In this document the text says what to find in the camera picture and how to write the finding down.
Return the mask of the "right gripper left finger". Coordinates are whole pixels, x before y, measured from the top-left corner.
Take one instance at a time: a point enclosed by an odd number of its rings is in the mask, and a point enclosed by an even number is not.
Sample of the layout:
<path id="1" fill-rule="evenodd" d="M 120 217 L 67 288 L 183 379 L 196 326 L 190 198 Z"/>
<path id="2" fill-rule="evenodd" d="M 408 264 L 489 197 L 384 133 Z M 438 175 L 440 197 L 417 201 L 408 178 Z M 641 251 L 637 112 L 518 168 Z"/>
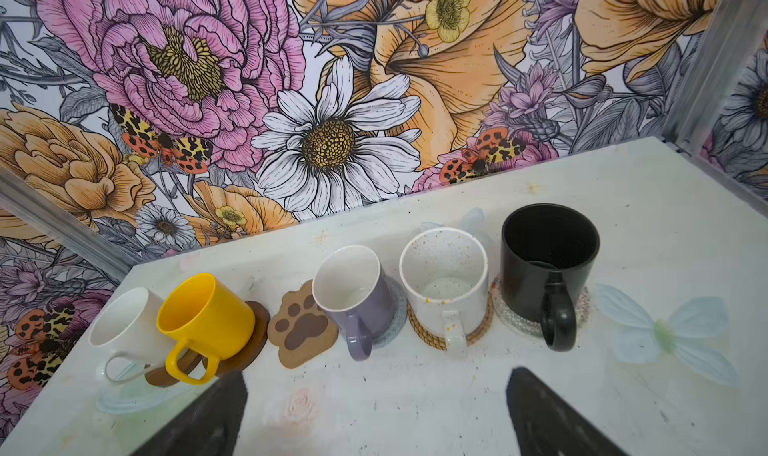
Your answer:
<path id="1" fill-rule="evenodd" d="M 219 378 L 133 455 L 233 455 L 247 387 L 241 372 Z"/>

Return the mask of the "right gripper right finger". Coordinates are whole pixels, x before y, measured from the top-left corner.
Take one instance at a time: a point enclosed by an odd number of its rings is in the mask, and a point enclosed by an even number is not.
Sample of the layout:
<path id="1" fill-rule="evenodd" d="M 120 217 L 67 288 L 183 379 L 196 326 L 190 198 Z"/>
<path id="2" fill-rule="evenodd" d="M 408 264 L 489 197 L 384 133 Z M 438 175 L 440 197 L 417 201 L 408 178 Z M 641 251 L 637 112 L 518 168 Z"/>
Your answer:
<path id="1" fill-rule="evenodd" d="M 525 367 L 512 370 L 508 412 L 522 455 L 622 455 L 624 451 Z"/>

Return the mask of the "glossy brown round coaster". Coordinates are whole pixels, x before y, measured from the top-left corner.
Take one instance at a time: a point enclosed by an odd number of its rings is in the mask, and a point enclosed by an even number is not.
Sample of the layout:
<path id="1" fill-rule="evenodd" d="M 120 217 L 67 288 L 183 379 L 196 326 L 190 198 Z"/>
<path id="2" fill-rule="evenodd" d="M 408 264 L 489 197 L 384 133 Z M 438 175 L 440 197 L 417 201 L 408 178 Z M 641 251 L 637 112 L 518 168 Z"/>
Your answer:
<path id="1" fill-rule="evenodd" d="M 241 372 L 247 368 L 261 353 L 266 344 L 267 328 L 270 315 L 266 308 L 256 301 L 245 301 L 255 317 L 255 327 L 250 339 L 245 346 L 231 358 L 222 360 L 216 371 L 217 376 L 223 376 L 231 372 Z"/>

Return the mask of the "dark brown round coaster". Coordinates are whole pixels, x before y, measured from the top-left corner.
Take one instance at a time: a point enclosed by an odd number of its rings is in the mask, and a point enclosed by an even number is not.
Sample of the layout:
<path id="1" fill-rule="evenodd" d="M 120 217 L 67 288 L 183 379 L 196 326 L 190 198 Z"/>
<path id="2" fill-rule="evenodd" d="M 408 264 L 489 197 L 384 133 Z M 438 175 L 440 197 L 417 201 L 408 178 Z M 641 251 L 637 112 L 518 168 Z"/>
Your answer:
<path id="1" fill-rule="evenodd" d="M 201 360 L 201 355 L 192 350 L 187 350 L 185 354 L 178 359 L 177 366 L 182 373 L 189 375 L 190 372 L 198 366 Z M 165 367 L 148 372 L 145 375 L 145 380 L 148 384 L 156 387 L 170 387 L 179 382 L 178 379 L 167 372 Z"/>

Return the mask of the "yellow mug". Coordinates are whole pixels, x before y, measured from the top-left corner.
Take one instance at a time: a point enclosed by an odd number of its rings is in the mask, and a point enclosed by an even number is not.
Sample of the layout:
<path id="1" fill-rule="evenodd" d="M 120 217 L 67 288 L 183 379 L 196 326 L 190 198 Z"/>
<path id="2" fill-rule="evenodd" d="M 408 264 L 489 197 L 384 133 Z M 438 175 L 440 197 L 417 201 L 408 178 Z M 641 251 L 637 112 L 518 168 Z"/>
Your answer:
<path id="1" fill-rule="evenodd" d="M 175 342 L 165 360 L 168 374 L 186 384 L 202 385 L 216 376 L 222 361 L 246 347 L 256 328 L 256 315 L 216 277 L 201 273 L 171 292 L 159 310 L 156 326 Z M 202 378 L 194 379 L 180 369 L 179 358 L 185 351 L 207 360 Z"/>

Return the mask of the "multicolour woven round coaster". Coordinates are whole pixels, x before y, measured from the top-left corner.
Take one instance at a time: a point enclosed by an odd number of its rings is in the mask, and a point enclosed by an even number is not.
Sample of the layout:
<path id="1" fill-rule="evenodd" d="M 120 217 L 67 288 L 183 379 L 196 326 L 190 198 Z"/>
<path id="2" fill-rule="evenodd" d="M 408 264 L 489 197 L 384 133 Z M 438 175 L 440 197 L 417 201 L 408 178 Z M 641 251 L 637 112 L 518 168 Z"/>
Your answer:
<path id="1" fill-rule="evenodd" d="M 517 315 L 504 302 L 501 294 L 500 275 L 494 278 L 489 290 L 489 296 L 495 315 L 506 327 L 527 337 L 543 340 L 543 333 L 539 322 L 529 321 Z M 587 287 L 582 289 L 577 299 L 575 310 L 577 329 L 581 330 L 588 324 L 591 312 L 591 297 Z"/>

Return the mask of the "white mug off tray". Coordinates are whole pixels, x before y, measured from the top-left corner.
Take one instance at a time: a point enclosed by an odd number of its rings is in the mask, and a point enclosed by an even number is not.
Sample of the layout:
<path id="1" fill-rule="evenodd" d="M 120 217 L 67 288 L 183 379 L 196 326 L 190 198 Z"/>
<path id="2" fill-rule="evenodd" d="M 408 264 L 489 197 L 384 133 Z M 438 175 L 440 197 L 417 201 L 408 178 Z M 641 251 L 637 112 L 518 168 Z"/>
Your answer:
<path id="1" fill-rule="evenodd" d="M 121 385 L 164 368 L 175 341 L 157 328 L 157 317 L 164 300 L 147 288 L 139 287 L 112 298 L 90 325 L 89 344 L 105 350 L 106 359 L 97 374 L 110 385 Z M 140 365 L 139 372 L 125 378 L 109 374 L 115 359 Z"/>

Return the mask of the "rattan woven round coaster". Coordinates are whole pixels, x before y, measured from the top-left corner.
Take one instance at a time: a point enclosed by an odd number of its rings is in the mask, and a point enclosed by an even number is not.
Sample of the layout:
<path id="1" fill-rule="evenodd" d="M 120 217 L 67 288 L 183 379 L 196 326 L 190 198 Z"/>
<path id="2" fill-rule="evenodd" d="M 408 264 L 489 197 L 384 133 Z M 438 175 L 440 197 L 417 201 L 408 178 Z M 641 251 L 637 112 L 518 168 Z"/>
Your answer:
<path id="1" fill-rule="evenodd" d="M 493 321 L 490 297 L 437 300 L 408 296 L 407 315 L 417 336 L 428 346 L 462 357 L 480 342 Z"/>

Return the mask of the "paw shaped cork coaster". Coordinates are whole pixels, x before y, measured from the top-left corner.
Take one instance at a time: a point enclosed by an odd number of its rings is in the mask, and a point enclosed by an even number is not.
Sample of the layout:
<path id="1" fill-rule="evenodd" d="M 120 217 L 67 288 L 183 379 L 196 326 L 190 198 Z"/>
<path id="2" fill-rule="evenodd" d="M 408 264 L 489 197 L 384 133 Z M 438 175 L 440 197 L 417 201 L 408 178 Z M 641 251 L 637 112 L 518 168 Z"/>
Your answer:
<path id="1" fill-rule="evenodd" d="M 286 293 L 269 322 L 268 340 L 277 347 L 280 363 L 296 369 L 330 349 L 339 336 L 336 324 L 317 305 L 312 280 Z"/>

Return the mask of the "black mug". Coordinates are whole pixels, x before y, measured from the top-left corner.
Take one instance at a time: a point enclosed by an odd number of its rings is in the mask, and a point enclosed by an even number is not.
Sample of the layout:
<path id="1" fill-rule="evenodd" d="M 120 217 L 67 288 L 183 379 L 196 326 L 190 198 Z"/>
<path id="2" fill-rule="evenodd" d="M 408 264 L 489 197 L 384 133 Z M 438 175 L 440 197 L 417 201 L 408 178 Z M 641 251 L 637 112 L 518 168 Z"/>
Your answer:
<path id="1" fill-rule="evenodd" d="M 540 326 L 549 349 L 577 338 L 576 305 L 599 253 L 595 225 L 558 204 L 521 207 L 501 229 L 501 295 L 517 316 Z"/>

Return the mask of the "grey woven round coaster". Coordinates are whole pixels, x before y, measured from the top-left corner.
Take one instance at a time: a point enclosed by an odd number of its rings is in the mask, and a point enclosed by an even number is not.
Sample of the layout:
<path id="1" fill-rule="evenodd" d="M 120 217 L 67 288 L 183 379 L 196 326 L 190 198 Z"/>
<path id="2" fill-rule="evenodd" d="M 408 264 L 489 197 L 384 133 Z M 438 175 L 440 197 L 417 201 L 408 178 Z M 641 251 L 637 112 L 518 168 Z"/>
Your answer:
<path id="1" fill-rule="evenodd" d="M 408 300 L 403 286 L 394 278 L 386 276 L 385 282 L 394 302 L 394 316 L 382 334 L 373 339 L 373 348 L 378 349 L 390 344 L 401 332 L 407 321 Z"/>

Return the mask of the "purple handled white mug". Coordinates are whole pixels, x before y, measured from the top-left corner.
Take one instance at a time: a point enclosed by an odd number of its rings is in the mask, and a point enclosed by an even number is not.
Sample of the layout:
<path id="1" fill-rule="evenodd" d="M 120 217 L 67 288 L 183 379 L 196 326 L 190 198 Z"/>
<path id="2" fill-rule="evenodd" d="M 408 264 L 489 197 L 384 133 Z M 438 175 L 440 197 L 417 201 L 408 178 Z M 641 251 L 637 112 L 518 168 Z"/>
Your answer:
<path id="1" fill-rule="evenodd" d="M 328 256 L 312 281 L 317 305 L 337 325 L 352 359 L 364 361 L 395 319 L 396 303 L 376 253 L 361 245 Z"/>

